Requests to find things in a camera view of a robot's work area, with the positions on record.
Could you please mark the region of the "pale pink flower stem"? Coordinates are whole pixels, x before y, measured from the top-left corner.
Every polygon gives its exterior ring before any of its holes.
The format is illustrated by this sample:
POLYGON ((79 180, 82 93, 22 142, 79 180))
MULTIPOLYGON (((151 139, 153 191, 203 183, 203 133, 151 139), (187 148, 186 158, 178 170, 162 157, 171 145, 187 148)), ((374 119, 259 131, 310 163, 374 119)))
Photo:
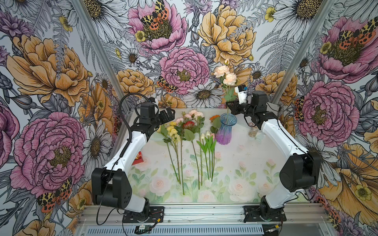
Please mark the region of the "pale pink flower stem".
POLYGON ((222 66, 218 66, 214 69, 213 75, 220 80, 220 85, 224 90, 225 107, 227 108, 227 113, 229 113, 229 108, 226 103, 233 98, 234 91, 232 88, 238 80, 237 75, 231 70, 228 59, 224 61, 222 66))

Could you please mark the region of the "red bandage box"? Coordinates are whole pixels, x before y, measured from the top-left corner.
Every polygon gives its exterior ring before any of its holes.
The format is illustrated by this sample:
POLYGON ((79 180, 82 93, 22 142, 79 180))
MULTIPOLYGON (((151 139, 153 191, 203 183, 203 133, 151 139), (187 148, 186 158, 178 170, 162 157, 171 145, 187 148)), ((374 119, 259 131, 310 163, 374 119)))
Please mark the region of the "red bandage box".
POLYGON ((136 158, 134 159, 132 165, 137 165, 137 164, 140 164, 140 163, 143 163, 144 160, 143 160, 143 155, 141 152, 139 152, 136 156, 136 158))

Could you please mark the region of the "red flower stem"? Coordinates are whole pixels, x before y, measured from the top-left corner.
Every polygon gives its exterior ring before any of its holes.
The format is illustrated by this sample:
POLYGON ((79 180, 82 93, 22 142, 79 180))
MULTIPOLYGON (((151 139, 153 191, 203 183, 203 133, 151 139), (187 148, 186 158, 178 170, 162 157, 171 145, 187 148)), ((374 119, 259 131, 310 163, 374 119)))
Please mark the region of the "red flower stem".
POLYGON ((184 138, 186 141, 189 141, 192 144, 195 160, 196 160, 196 167, 197 167, 197 177, 198 177, 198 184, 200 185, 200 167, 199 167, 199 161, 195 152, 195 146, 194 146, 194 139, 195 139, 195 133, 193 130, 195 129, 196 124, 193 121, 187 121, 183 124, 183 131, 184 131, 184 138))

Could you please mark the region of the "peach rose flower stem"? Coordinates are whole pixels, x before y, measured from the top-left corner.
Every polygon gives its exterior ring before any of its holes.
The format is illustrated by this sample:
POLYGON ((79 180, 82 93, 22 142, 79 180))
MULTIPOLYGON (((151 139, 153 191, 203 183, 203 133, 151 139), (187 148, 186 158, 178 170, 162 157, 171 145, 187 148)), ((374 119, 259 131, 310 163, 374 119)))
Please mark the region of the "peach rose flower stem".
POLYGON ((204 126, 205 117, 204 114, 198 110, 191 110, 189 112, 190 119, 195 123, 192 128, 193 133, 200 133, 201 128, 204 126))

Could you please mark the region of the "small glass bottle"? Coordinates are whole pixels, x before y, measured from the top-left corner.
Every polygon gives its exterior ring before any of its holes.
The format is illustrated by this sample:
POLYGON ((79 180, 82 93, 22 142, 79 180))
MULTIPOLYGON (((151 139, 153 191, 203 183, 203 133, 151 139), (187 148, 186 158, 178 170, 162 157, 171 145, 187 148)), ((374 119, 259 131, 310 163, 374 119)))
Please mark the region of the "small glass bottle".
POLYGON ((251 129, 249 131, 249 136, 253 138, 253 137, 255 137, 258 134, 258 132, 259 132, 258 127, 257 126, 253 126, 253 127, 251 127, 251 129))

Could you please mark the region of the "aluminium front rail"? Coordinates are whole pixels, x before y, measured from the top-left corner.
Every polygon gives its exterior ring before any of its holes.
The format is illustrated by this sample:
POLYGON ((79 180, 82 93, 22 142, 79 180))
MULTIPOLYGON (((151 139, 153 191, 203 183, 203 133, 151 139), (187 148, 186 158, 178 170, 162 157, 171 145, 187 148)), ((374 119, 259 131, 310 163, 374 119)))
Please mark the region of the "aluminium front rail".
POLYGON ((77 236, 335 236, 320 204, 289 203, 280 217, 258 216, 257 204, 156 204, 153 216, 137 222, 111 208, 90 206, 83 212, 77 236))

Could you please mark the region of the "silver metal case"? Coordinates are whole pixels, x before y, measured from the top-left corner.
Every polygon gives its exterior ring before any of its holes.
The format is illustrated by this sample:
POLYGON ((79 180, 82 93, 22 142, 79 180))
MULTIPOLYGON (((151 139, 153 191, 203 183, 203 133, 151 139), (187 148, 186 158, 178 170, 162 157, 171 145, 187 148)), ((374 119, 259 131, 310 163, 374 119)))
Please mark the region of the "silver metal case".
POLYGON ((275 116, 279 116, 280 106, 267 102, 267 111, 272 112, 275 116))

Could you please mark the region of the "white tulip bunch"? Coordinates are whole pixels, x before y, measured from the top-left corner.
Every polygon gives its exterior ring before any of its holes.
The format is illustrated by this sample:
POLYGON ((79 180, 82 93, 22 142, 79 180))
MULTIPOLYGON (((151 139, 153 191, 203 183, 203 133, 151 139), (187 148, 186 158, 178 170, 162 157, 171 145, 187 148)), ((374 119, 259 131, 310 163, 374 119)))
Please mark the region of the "white tulip bunch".
POLYGON ((212 181, 214 178, 216 164, 215 147, 217 141, 215 139, 215 134, 210 131, 202 133, 200 135, 199 141, 197 141, 197 144, 200 148, 200 154, 204 154, 205 157, 205 166, 208 180, 212 181))

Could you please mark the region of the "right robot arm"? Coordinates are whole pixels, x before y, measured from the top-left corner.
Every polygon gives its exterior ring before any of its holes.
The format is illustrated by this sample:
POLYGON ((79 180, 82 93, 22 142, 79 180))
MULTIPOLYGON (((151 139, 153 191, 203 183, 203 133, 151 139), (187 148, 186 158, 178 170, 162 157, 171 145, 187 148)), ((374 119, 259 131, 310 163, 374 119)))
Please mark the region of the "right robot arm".
POLYGON ((251 118, 252 123, 273 141, 285 157, 285 164, 279 172, 280 182, 272 192, 261 198, 258 207, 244 208, 244 221, 284 222, 285 205, 318 183, 321 156, 308 151, 289 134, 269 107, 264 92, 254 91, 251 96, 239 92, 238 99, 227 102, 226 106, 233 115, 251 118))

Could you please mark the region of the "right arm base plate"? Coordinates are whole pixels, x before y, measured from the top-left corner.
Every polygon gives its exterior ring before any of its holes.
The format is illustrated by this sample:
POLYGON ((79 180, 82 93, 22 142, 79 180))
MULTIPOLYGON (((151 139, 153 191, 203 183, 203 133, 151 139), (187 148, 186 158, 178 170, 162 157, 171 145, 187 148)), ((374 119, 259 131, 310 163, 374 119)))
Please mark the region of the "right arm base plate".
POLYGON ((244 223, 247 222, 285 222, 287 221, 284 209, 272 209, 268 206, 244 206, 244 223))

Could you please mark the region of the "purple blue glass vase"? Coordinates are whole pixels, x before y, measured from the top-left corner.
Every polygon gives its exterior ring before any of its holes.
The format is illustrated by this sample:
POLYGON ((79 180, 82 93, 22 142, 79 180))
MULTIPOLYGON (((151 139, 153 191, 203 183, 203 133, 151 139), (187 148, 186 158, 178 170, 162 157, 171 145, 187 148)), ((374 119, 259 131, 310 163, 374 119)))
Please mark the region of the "purple blue glass vase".
POLYGON ((232 138, 232 128, 237 124, 237 118, 231 113, 220 116, 220 128, 216 133, 216 140, 220 145, 228 145, 232 138))

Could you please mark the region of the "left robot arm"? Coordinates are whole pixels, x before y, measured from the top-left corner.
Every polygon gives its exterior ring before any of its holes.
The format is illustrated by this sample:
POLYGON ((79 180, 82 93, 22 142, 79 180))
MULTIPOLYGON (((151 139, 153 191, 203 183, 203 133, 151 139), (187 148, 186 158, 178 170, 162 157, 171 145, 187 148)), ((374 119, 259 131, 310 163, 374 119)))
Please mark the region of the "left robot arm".
POLYGON ((95 168, 92 172, 93 204, 136 213, 149 208, 145 198, 133 194, 128 172, 152 134, 174 119, 175 110, 171 108, 160 111, 152 102, 141 104, 140 112, 133 125, 128 127, 129 136, 121 148, 104 167, 95 168))

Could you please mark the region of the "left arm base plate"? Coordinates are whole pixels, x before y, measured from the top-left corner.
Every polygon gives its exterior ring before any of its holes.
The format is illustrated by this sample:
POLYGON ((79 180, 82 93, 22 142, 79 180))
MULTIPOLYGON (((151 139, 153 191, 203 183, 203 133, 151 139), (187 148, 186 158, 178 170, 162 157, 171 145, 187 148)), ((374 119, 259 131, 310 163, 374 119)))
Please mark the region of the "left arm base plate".
POLYGON ((150 206, 143 212, 126 211, 123 216, 123 223, 161 223, 164 218, 165 207, 150 206))

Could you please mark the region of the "orange gerbera flower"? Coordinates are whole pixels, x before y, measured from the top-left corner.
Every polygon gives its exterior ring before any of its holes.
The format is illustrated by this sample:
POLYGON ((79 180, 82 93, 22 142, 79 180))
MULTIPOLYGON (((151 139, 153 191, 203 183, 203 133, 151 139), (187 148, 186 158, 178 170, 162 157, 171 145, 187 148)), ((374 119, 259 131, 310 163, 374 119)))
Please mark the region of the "orange gerbera flower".
POLYGON ((211 121, 211 127, 210 127, 210 131, 214 134, 217 134, 217 132, 219 131, 220 127, 221 127, 221 117, 219 115, 214 115, 210 118, 210 121, 211 121))

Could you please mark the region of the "pink carnation flower stem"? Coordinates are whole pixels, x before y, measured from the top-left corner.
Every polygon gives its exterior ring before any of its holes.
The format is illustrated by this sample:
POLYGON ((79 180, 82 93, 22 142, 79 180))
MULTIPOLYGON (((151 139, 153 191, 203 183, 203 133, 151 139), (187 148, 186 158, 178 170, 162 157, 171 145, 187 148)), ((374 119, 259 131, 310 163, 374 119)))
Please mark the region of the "pink carnation flower stem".
POLYGON ((184 187, 184 160, 183 160, 183 142, 186 141, 184 138, 184 131, 183 131, 183 124, 187 121, 191 121, 189 113, 182 113, 182 117, 176 120, 176 129, 178 131, 178 135, 180 137, 179 141, 179 151, 180 151, 180 174, 181 174, 181 185, 182 185, 182 193, 185 196, 185 187, 184 187))

